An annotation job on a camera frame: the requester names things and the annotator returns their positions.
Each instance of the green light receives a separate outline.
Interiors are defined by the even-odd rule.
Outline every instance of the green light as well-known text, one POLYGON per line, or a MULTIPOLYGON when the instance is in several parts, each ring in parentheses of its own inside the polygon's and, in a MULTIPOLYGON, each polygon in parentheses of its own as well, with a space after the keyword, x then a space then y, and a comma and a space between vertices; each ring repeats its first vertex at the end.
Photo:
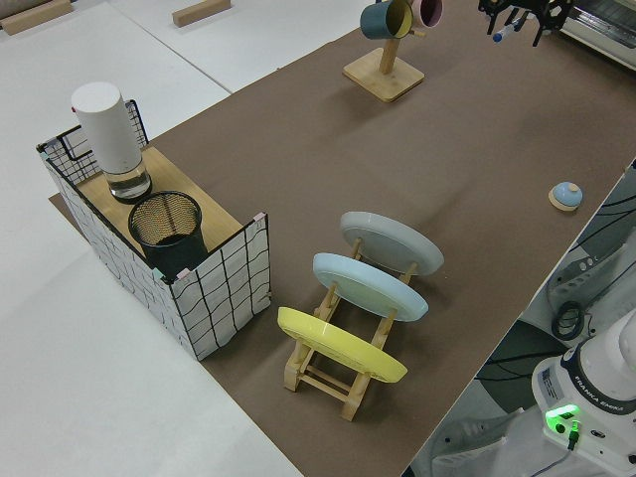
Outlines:
MULTIPOLYGON (((561 407, 557 407, 556 409, 549 410, 546 412, 546 422, 548 423, 548 427, 556 432, 558 432, 557 426, 561 426, 561 432, 564 431, 562 428, 562 419, 570 419, 578 414, 579 408, 575 404, 567 404, 561 407)), ((578 421, 574 421, 572 424, 572 430, 578 429, 578 421)))
POLYGON ((554 419, 555 417, 560 417, 564 414, 578 414, 578 406, 575 404, 567 404, 562 407, 549 410, 546 412, 546 419, 554 419))

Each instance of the brown table mat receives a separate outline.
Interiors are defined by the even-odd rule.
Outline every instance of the brown table mat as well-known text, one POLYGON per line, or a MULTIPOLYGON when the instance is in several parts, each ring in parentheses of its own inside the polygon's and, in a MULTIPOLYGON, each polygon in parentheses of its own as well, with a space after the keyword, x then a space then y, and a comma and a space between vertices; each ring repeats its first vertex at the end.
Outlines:
MULTIPOLYGON (((203 365, 305 475, 398 476, 633 159, 634 75, 563 36, 532 48, 535 26, 495 45, 476 3, 448 2, 401 42, 426 78, 395 103, 342 76, 382 45, 356 31, 152 141, 240 222, 269 213, 272 306, 203 365), (584 191, 573 214, 548 201, 565 180, 584 191), (293 342, 275 322, 318 305, 312 257, 348 252, 347 211, 410 225, 446 259, 411 283, 429 313, 385 347, 408 374, 371 383, 354 422, 283 388, 293 342)), ((346 303, 333 322, 377 325, 346 303)))

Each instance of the black mesh pencil cup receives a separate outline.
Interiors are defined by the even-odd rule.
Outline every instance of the black mesh pencil cup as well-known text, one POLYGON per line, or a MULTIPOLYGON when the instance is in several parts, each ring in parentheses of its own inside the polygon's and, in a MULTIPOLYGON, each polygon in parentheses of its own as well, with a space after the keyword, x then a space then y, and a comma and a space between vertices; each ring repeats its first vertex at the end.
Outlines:
POLYGON ((201 208, 190 196, 165 191, 151 194, 130 211, 128 229, 151 266, 174 280, 208 255, 201 232, 201 208))

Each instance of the white desk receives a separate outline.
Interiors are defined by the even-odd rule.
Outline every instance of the white desk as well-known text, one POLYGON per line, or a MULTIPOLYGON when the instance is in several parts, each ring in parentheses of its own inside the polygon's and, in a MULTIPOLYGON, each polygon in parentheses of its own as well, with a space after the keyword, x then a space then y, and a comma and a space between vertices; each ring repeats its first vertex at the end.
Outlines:
POLYGON ((144 30, 234 92, 358 28, 363 8, 373 1, 233 0, 229 10, 177 28, 172 12, 195 3, 110 0, 144 30))
POLYGON ((0 32, 0 474, 298 475, 48 202, 38 142, 91 80, 154 137, 228 96, 106 2, 0 32))

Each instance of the yellow plate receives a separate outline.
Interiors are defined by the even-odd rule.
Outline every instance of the yellow plate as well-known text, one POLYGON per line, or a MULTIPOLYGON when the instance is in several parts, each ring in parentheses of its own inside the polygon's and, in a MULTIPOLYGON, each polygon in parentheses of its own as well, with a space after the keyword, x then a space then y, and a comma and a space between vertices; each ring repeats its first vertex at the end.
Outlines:
POLYGON ((384 383, 396 383, 406 367, 357 336, 291 308, 278 308, 278 326, 318 353, 384 383))

